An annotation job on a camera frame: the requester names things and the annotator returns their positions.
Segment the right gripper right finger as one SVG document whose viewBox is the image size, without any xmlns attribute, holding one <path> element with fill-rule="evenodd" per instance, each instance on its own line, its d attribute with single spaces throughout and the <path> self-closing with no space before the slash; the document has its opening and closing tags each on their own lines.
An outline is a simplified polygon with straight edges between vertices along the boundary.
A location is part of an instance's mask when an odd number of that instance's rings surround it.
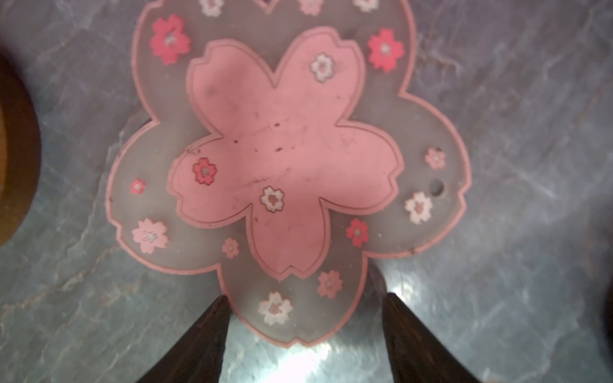
<svg viewBox="0 0 613 383">
<path fill-rule="evenodd" d="M 383 298 L 382 328 L 395 382 L 479 382 L 394 293 Z"/>
</svg>

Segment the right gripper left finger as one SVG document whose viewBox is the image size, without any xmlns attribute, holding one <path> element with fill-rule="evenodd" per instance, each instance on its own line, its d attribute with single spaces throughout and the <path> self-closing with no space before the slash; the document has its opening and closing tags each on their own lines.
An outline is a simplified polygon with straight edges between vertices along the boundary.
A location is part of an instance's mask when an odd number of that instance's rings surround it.
<svg viewBox="0 0 613 383">
<path fill-rule="evenodd" d="M 221 295 L 138 383 L 219 382 L 231 315 Z"/>
</svg>

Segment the pink flower coaster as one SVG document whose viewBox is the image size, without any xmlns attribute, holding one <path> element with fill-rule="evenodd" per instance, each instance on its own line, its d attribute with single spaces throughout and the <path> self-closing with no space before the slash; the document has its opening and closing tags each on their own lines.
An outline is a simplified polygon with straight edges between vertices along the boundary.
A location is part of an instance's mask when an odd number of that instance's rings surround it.
<svg viewBox="0 0 613 383">
<path fill-rule="evenodd" d="M 466 209 L 466 147 L 408 91 L 417 48 L 407 1 L 148 3 L 132 75 L 151 120 L 111 168 L 117 241 L 215 272 L 270 342 L 330 338 L 371 259 L 423 252 Z"/>
</svg>

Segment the glossy amber round coaster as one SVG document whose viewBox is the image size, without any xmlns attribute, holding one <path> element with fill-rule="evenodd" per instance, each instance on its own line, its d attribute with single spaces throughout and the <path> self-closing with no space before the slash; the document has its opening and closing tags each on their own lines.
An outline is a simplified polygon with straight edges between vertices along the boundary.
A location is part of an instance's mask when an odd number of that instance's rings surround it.
<svg viewBox="0 0 613 383">
<path fill-rule="evenodd" d="M 1 58 L 1 244 L 25 219 L 41 172 L 41 136 L 34 105 L 18 73 Z"/>
</svg>

